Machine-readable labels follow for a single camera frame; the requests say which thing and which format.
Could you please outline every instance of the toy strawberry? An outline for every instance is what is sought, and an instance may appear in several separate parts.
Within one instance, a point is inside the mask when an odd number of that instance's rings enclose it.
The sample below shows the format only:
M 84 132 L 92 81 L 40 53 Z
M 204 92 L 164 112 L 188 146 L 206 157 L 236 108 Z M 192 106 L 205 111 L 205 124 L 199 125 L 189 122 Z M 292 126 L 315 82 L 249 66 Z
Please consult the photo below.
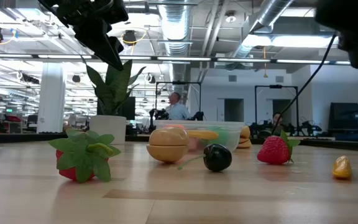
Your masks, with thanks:
M 120 150 L 109 146 L 114 136 L 99 136 L 93 131 L 86 133 L 67 130 L 68 138 L 51 140 L 48 143 L 56 149 L 59 174 L 78 183 L 86 182 L 96 176 L 109 182 L 111 180 L 109 157 L 116 156 Z
M 287 134 L 281 131 L 280 137 L 269 136 L 265 140 L 257 158 L 260 162 L 273 165 L 281 165 L 287 161 L 293 162 L 291 159 L 292 147 L 299 145 L 299 143 L 299 140 L 288 140 Z

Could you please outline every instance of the doorway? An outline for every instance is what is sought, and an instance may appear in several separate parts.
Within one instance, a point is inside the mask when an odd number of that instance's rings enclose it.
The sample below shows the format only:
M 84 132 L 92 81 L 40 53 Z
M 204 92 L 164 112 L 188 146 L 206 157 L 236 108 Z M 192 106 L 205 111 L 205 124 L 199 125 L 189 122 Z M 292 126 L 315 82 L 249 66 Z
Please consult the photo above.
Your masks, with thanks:
M 218 99 L 217 120 L 244 122 L 244 99 Z

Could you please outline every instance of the cherry stem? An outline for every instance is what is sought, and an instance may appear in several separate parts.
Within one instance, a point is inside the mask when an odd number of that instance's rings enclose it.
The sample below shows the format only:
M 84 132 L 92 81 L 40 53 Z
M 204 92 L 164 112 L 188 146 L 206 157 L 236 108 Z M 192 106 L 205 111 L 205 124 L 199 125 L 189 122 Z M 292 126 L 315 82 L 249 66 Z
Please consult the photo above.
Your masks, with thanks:
M 202 155 L 196 156 L 196 157 L 194 157 L 194 158 L 192 158 L 192 159 L 189 159 L 189 160 L 187 160 L 186 162 L 184 162 L 184 163 L 183 163 L 180 167 L 178 167 L 177 169 L 178 169 L 178 170 L 182 170 L 183 167 L 184 167 L 185 165 L 187 165 L 189 162 L 194 161 L 194 160 L 199 159 L 199 158 L 204 158 L 204 157 L 206 157 L 206 154 L 202 154 Z

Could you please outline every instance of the plastic container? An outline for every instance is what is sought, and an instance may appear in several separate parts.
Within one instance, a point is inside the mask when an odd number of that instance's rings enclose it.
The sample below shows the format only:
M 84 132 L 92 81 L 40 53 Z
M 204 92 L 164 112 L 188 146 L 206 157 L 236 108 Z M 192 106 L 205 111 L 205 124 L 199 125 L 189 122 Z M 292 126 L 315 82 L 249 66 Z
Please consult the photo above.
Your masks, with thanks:
M 165 127 L 185 128 L 186 130 L 208 130 L 215 131 L 219 137 L 214 140 L 203 140 L 190 138 L 189 150 L 202 151 L 208 144 L 216 143 L 226 146 L 231 152 L 237 148 L 240 140 L 242 122 L 222 122 L 222 121 L 154 121 L 157 129 Z

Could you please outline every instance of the strawberry leaves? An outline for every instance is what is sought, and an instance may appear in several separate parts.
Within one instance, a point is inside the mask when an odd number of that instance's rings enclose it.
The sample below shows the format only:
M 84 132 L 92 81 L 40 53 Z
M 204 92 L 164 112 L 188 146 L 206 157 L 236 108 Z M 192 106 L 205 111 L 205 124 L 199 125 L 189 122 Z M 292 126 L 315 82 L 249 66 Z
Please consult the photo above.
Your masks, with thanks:
M 284 130 L 281 130 L 281 133 L 280 133 L 280 138 L 282 138 L 285 142 L 285 144 L 287 145 L 288 147 L 288 152 L 289 152 L 289 157 L 288 157 L 288 162 L 293 162 L 293 160 L 291 159 L 291 156 L 292 156 L 292 148 L 299 145 L 301 143 L 300 140 L 297 140 L 297 139 L 291 139 L 291 140 L 288 140 L 288 136 L 287 134 L 285 134 L 285 131 Z
M 86 133 L 67 130 L 68 138 L 55 139 L 48 143 L 63 152 L 58 158 L 56 168 L 67 170 L 75 167 L 75 177 L 78 183 L 86 182 L 95 176 L 104 181 L 111 180 L 110 167 L 107 159 L 116 156 L 121 151 L 113 146 L 108 146 L 114 141 L 114 136 L 104 134 L 99 136 L 96 132 Z

